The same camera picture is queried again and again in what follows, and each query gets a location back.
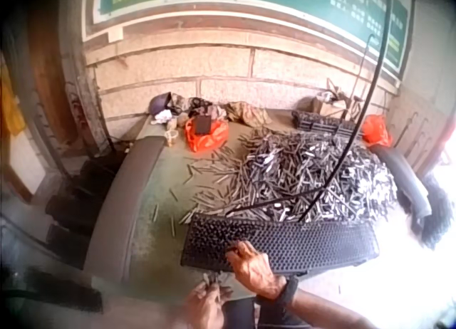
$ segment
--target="green sign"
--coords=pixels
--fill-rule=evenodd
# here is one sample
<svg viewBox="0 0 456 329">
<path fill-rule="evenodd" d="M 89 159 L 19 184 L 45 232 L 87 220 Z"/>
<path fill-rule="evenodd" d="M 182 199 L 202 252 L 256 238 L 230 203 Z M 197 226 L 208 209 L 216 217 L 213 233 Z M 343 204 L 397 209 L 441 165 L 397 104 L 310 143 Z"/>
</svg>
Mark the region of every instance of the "green sign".
<svg viewBox="0 0 456 329">
<path fill-rule="evenodd" d="M 115 15 L 129 6 L 159 0 L 100 0 L 95 6 L 102 15 Z M 380 49 L 380 38 L 383 33 L 385 19 L 385 0 L 259 0 L 286 6 L 290 9 L 302 11 L 318 19 L 329 22 L 356 38 L 366 42 L 371 33 L 375 40 L 370 45 Z M 393 2 L 393 19 L 390 30 L 390 43 L 386 58 L 398 69 L 401 64 L 405 46 L 405 31 L 408 22 L 407 9 L 398 1 Z"/>
</svg>

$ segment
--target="sign board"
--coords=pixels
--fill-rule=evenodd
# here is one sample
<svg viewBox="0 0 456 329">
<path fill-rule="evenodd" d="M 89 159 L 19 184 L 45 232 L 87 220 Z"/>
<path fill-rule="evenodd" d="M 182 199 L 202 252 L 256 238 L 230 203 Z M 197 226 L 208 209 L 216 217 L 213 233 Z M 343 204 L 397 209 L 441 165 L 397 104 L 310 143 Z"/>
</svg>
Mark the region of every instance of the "sign board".
<svg viewBox="0 0 456 329">
<path fill-rule="evenodd" d="M 194 3 L 199 0 L 95 0 L 94 21 L 100 23 L 116 16 L 167 4 Z M 380 38 L 385 19 L 385 0 L 204 0 L 206 2 L 230 2 L 251 4 L 277 10 L 273 5 L 284 6 L 281 11 L 303 19 L 315 19 L 331 24 L 365 43 L 370 34 L 375 36 L 370 45 L 380 50 Z M 393 17 L 386 59 L 397 73 L 402 63 L 408 24 L 407 9 L 399 0 L 393 1 Z"/>
</svg>

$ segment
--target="red plastic bag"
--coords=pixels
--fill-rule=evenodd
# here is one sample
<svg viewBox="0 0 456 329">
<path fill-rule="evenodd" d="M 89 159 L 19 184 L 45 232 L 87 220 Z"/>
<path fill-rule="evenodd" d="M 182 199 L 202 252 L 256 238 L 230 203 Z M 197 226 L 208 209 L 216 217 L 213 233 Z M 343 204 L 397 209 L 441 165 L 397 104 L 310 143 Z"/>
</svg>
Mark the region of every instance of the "red plastic bag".
<svg viewBox="0 0 456 329">
<path fill-rule="evenodd" d="M 228 139 L 228 122 L 217 120 L 211 124 L 208 135 L 196 135 L 193 127 L 193 118 L 185 124 L 185 135 L 188 145 L 193 152 L 217 149 Z"/>
<path fill-rule="evenodd" d="M 382 115 L 368 115 L 363 123 L 363 139 L 368 146 L 380 144 L 391 146 L 392 137 L 388 134 L 385 118 Z"/>
</svg>

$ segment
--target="wooden door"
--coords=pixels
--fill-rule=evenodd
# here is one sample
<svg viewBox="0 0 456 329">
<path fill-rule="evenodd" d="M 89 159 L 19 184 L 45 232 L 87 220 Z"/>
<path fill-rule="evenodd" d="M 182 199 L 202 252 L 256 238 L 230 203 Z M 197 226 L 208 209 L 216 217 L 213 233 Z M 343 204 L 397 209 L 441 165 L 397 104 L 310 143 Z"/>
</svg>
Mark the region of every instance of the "wooden door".
<svg viewBox="0 0 456 329">
<path fill-rule="evenodd" d="M 28 8 L 28 47 L 38 96 L 49 127 L 62 145 L 78 138 L 65 92 L 58 43 L 58 0 L 34 0 Z"/>
</svg>

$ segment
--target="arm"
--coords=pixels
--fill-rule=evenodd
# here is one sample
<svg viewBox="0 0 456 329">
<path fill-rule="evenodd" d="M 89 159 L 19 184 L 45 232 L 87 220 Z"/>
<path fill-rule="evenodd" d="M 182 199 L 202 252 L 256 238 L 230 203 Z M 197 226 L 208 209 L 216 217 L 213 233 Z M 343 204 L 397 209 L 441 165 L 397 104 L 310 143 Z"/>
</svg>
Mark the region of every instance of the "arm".
<svg viewBox="0 0 456 329">
<path fill-rule="evenodd" d="M 237 251 L 227 253 L 236 279 L 265 298 L 274 300 L 286 285 L 283 276 L 275 276 L 269 267 L 267 254 L 261 254 L 248 242 L 237 244 Z M 326 299 L 298 290 L 287 308 L 308 324 L 324 329 L 371 329 L 375 328 L 363 316 Z"/>
</svg>

